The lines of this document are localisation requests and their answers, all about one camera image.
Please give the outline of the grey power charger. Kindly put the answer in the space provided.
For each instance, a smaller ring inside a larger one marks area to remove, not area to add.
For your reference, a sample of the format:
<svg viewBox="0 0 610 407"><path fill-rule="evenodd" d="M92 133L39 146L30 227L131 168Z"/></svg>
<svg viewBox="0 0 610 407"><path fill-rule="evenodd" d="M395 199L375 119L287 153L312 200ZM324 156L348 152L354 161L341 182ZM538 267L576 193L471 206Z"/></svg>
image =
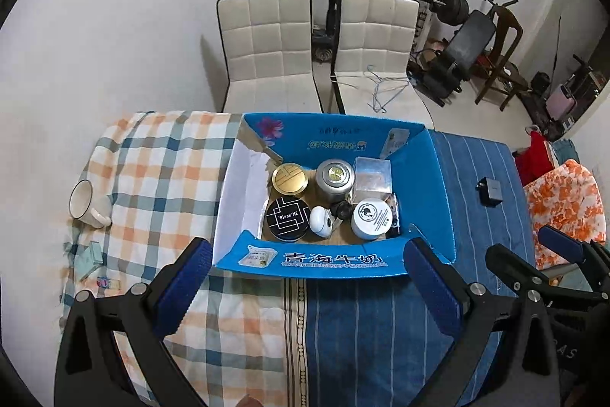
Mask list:
<svg viewBox="0 0 610 407"><path fill-rule="evenodd" d="M479 193L479 199L483 206L495 208L504 200L501 192L501 182L493 178L482 178L475 186Z"/></svg>

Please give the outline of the white earbuds case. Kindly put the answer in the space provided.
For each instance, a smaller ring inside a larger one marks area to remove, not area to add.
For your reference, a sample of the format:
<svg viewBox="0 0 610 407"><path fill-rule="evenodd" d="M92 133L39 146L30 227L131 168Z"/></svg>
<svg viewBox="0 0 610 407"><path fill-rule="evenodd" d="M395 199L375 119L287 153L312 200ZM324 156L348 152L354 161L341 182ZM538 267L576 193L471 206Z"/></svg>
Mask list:
<svg viewBox="0 0 610 407"><path fill-rule="evenodd" d="M309 228L321 239L328 239L333 231L332 212L323 206L314 207L309 216Z"/></svg>

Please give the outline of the orange floral blanket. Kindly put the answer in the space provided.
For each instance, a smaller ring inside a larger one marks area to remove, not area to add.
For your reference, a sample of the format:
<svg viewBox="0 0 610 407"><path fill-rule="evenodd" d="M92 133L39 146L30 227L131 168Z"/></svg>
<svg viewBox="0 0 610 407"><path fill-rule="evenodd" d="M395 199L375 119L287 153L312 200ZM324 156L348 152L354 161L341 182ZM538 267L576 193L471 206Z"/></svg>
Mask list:
<svg viewBox="0 0 610 407"><path fill-rule="evenodd" d="M594 175L573 159L524 187L533 227L536 267L545 270L567 261L538 241L550 225L580 242L606 243L606 213Z"/></svg>

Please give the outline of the red cloth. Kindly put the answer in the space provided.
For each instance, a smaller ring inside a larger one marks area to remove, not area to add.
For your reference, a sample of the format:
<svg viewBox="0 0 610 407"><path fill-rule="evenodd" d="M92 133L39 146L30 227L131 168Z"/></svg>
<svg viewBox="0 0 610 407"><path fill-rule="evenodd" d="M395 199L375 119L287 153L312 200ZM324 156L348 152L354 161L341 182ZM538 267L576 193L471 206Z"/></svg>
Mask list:
<svg viewBox="0 0 610 407"><path fill-rule="evenodd" d="M518 175L523 186L543 177L554 168L547 148L547 140L536 130L529 133L530 143L526 149L513 153Z"/></svg>

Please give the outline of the pink suitcase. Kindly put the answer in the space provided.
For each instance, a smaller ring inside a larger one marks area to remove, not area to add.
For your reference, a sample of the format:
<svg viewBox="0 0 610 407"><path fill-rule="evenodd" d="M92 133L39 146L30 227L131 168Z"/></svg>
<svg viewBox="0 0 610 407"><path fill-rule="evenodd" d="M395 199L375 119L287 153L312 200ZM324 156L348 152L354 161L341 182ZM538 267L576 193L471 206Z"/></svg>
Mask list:
<svg viewBox="0 0 610 407"><path fill-rule="evenodd" d="M570 89L566 85L561 84L548 96L546 109L552 120L560 121L566 115L569 115L576 104L577 101Z"/></svg>

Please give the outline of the blue striped cloth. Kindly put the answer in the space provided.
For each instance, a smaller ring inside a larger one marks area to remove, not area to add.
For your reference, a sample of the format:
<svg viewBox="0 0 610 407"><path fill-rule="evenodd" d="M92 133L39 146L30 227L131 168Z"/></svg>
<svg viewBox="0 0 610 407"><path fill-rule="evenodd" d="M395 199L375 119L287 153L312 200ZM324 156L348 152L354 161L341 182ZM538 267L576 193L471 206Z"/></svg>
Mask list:
<svg viewBox="0 0 610 407"><path fill-rule="evenodd" d="M432 136L446 181L456 240L454 267L496 294L509 289L487 270L503 244L533 264L533 228L512 153L504 143L449 133ZM504 200L482 205L475 186L501 182ZM310 406L406 406L452 343L406 276L308 280L305 311Z"/></svg>

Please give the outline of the white round jar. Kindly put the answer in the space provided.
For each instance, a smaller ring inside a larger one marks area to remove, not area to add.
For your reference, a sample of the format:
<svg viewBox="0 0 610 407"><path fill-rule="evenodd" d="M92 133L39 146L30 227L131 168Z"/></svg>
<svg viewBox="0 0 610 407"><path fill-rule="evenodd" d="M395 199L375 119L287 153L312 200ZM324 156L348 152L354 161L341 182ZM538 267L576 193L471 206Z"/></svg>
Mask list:
<svg viewBox="0 0 610 407"><path fill-rule="evenodd" d="M353 210L350 226L359 239L375 241L389 231L393 218L392 210L385 200L365 198Z"/></svg>

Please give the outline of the clear plastic box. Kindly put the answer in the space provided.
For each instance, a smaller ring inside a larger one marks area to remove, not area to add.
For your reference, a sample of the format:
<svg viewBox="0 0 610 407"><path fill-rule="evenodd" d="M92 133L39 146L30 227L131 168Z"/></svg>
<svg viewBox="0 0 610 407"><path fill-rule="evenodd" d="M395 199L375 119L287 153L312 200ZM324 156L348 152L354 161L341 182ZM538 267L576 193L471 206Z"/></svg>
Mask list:
<svg viewBox="0 0 610 407"><path fill-rule="evenodd" d="M355 160L353 200L386 200L393 193L391 162L386 159L357 157Z"/></svg>

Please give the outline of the keys with black fob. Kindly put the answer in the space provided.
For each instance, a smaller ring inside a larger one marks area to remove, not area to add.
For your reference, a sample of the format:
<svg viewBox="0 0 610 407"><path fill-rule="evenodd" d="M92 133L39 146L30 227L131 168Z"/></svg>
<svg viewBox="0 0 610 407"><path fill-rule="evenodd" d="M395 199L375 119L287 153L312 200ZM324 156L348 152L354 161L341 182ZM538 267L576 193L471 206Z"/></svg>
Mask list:
<svg viewBox="0 0 610 407"><path fill-rule="evenodd" d="M354 210L355 206L346 199L331 204L330 212L333 218L333 228L337 229L343 221L350 221Z"/></svg>

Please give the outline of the plaid checkered cloth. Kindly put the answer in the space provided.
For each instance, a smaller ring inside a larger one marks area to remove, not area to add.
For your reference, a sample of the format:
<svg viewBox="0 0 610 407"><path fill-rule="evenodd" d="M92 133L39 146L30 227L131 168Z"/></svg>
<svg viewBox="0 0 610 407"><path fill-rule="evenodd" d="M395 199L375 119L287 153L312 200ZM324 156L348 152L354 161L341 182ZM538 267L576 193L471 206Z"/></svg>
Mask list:
<svg viewBox="0 0 610 407"><path fill-rule="evenodd" d="M150 282L197 236L212 240L240 119L203 111L137 113L109 126L82 176L112 205L112 224L70 222L60 301ZM212 270L164 343L211 406L244 397L307 404L304 285Z"/></svg>

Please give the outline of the silver round tin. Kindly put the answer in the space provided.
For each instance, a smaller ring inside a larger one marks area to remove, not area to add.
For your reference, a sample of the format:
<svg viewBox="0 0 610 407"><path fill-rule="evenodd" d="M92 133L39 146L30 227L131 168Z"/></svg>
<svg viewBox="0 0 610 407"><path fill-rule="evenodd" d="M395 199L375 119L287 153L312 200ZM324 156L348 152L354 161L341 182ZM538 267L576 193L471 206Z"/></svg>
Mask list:
<svg viewBox="0 0 610 407"><path fill-rule="evenodd" d="M353 167L340 159L321 162L315 171L315 185L318 194L328 203L344 200L353 190L355 172Z"/></svg>

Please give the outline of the blue cardboard milk box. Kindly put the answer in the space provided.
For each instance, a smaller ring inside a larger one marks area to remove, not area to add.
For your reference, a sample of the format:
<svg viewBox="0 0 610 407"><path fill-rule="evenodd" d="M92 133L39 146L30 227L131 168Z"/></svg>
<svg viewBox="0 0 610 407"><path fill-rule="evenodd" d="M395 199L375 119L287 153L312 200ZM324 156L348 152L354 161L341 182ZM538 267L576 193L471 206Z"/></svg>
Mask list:
<svg viewBox="0 0 610 407"><path fill-rule="evenodd" d="M284 162L314 171L326 160L386 159L397 197L400 234L365 242L350 225L331 241L307 233L274 238L265 220L274 169ZM383 278L405 274L403 247L417 228L444 262L456 258L449 199L431 133L421 123L332 114L249 113L242 117L221 190L213 264L221 270L304 279Z"/></svg>

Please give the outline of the gold round tin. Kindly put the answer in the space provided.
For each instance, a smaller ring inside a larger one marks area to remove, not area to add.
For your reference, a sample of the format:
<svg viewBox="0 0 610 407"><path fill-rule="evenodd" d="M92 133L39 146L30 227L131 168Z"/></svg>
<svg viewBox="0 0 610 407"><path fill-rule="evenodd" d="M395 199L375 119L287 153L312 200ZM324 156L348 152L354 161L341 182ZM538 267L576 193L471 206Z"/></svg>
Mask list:
<svg viewBox="0 0 610 407"><path fill-rule="evenodd" d="M296 163L282 163L272 174L271 183L276 192L283 196L300 196L308 187L309 175L305 168Z"/></svg>

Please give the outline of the right white padded chair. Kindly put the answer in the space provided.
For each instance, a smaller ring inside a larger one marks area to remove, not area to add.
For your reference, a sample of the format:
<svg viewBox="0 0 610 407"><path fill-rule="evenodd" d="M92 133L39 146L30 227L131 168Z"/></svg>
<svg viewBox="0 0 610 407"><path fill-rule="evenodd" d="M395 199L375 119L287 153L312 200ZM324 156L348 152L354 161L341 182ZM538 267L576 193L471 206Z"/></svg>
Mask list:
<svg viewBox="0 0 610 407"><path fill-rule="evenodd" d="M412 83L387 106L386 114L369 108L373 83L366 76L367 66L373 65L382 76L408 77L418 13L414 0L337 0L331 82L341 114L434 127Z"/></svg>

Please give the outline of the white padded chair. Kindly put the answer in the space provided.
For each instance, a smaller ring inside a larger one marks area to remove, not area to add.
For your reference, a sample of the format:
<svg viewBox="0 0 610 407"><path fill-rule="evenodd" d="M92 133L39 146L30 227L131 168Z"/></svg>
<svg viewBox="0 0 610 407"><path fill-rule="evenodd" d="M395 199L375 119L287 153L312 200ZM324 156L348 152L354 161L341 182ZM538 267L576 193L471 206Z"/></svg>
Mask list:
<svg viewBox="0 0 610 407"><path fill-rule="evenodd" d="M311 0L218 0L226 113L320 113Z"/></svg>
<svg viewBox="0 0 610 407"><path fill-rule="evenodd" d="M408 77L418 13L414 0L337 0L331 82L341 114L434 127L412 83L387 106L386 114L369 108L373 83L366 76L367 66L373 65L382 76Z"/></svg>

